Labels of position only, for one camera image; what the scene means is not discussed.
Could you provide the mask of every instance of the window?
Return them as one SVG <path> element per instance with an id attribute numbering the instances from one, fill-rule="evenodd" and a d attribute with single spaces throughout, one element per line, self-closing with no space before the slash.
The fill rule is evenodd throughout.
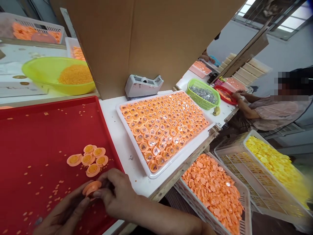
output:
<path id="1" fill-rule="evenodd" d="M 268 34 L 283 40 L 288 40 L 313 18 L 305 0 L 247 0 L 233 20 L 260 29 L 271 17 Z"/>

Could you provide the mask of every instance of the pink shirt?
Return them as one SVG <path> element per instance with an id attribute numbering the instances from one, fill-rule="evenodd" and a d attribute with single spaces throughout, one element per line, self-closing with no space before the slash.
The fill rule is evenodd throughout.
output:
<path id="1" fill-rule="evenodd" d="M 270 97 L 261 98 L 250 104 L 260 118 L 249 119 L 259 130 L 270 131 L 286 126 L 296 120 L 310 104 L 308 101 L 272 101 Z"/>

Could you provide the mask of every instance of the green plastic basket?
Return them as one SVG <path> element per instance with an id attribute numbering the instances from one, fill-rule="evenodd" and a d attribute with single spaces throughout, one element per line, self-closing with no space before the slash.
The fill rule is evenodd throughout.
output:
<path id="1" fill-rule="evenodd" d="M 191 87 L 191 86 L 211 90 L 212 93 L 217 97 L 216 104 L 212 104 L 212 103 L 206 101 L 205 99 L 201 98 L 200 96 L 198 96 L 196 93 L 194 93 L 192 90 L 190 90 L 189 87 Z M 219 96 L 219 93 L 214 88 L 210 87 L 209 85 L 207 85 L 204 82 L 202 82 L 198 79 L 195 79 L 195 78 L 191 79 L 188 82 L 186 93 L 187 93 L 187 95 L 190 96 L 191 99 L 194 100 L 194 102 L 197 103 L 197 105 L 199 105 L 201 108 L 206 109 L 206 110 L 209 110 L 210 108 L 213 108 L 213 107 L 218 107 L 221 103 L 221 97 Z"/>

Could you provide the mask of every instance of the red bowl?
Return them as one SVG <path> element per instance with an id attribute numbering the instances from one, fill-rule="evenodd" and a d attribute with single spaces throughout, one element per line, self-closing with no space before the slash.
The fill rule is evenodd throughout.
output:
<path id="1" fill-rule="evenodd" d="M 214 86 L 214 89 L 218 92 L 218 90 L 222 90 L 226 93 L 228 93 L 230 95 L 230 100 L 226 99 L 223 95 L 221 95 L 220 93 L 220 97 L 223 101 L 225 101 L 226 103 L 228 104 L 231 104 L 231 105 L 237 105 L 237 101 L 231 96 L 233 92 L 231 92 L 230 90 L 228 90 L 227 88 L 223 87 L 223 86 L 220 86 L 220 85 L 215 85 Z"/>

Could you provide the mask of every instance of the white table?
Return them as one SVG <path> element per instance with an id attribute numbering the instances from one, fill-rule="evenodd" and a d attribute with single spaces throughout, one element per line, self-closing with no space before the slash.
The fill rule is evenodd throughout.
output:
<path id="1" fill-rule="evenodd" d="M 200 77 L 188 70 L 182 77 L 182 79 L 177 83 L 177 86 L 181 88 L 181 90 L 185 91 L 187 89 L 188 81 L 192 78 L 197 78 L 201 80 Z M 171 92 L 171 90 L 161 91 L 158 94 L 164 94 L 168 92 Z M 199 145 L 201 145 L 208 138 L 208 133 L 200 133 L 201 139 L 197 144 L 190 146 L 188 145 L 188 148 L 184 150 L 181 157 L 176 159 L 158 178 L 154 180 L 149 179 L 143 170 L 137 153 L 115 109 L 115 106 L 117 104 L 126 101 L 126 97 L 123 96 L 108 100 L 100 100 L 100 105 L 102 107 L 102 112 L 106 120 L 115 149 L 120 158 L 125 173 L 129 175 L 132 187 L 134 188 L 136 193 L 144 195 L 146 197 L 150 197 L 157 189 L 161 187 L 163 182 L 165 182 L 174 172 L 178 171 L 177 169 L 181 166 L 181 164 L 185 160 L 187 160 L 190 155 L 199 147 Z M 219 116 L 214 116 L 212 114 L 214 109 L 203 111 L 213 121 L 219 123 L 217 124 L 217 126 L 222 126 L 225 123 L 224 119 L 228 117 L 228 115 L 232 113 L 234 109 L 234 106 L 231 106 L 224 101 L 221 101 L 221 114 Z M 123 223 L 124 221 L 118 220 L 104 233 L 104 235 L 113 234 Z"/>

